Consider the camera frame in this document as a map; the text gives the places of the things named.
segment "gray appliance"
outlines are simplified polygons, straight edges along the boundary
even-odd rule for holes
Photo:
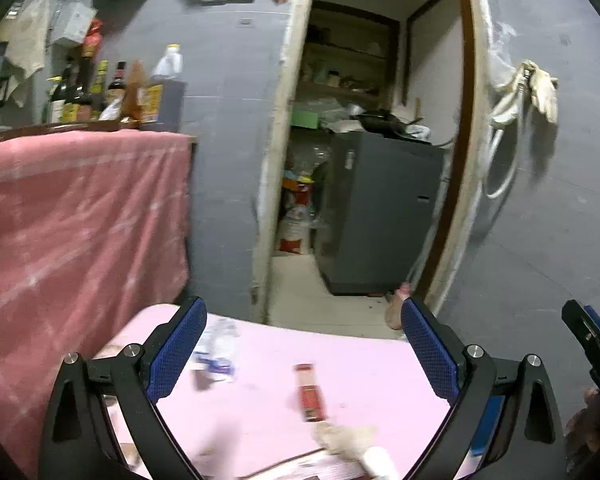
[[[432,221],[444,154],[368,132],[334,136],[315,237],[332,294],[384,293],[404,281]]]

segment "green container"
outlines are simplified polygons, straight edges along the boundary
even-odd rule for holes
[[[305,110],[294,110],[291,113],[291,125],[317,130],[318,114],[316,112],[307,112]]]

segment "pink towel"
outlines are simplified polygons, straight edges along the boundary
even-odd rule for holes
[[[91,358],[186,282],[190,144],[135,130],[0,143],[0,441],[31,478],[62,355]]]

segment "blue gripper pad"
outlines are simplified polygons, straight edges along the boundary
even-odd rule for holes
[[[598,315],[598,313],[595,310],[593,310],[593,307],[591,305],[585,305],[582,308],[587,314],[589,314],[589,317],[593,320],[593,322],[597,325],[598,329],[600,330],[600,316]]]
[[[458,368],[446,351],[442,341],[433,332],[429,323],[420,313],[411,298],[402,304],[402,330],[407,336],[434,393],[449,404],[456,402],[458,389]]]
[[[154,404],[173,390],[205,326],[205,302],[197,298],[151,363],[146,395]]]
[[[505,396],[492,396],[484,409],[478,429],[475,430],[474,439],[471,441],[471,455],[484,455],[487,444],[493,435],[496,423],[500,418]]]

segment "pink table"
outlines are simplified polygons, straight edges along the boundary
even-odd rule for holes
[[[111,343],[144,342],[177,310],[158,304],[137,314]],[[209,315],[208,323],[217,319]],[[317,449],[302,420],[293,366],[313,363],[328,420],[375,426],[400,475],[406,475],[448,410],[433,393],[411,346],[398,340],[299,332],[236,321],[233,383],[196,389],[185,369],[158,409],[196,468],[216,478],[246,476]],[[120,442],[131,442],[122,416],[112,418]],[[138,470],[147,476],[144,468]]]

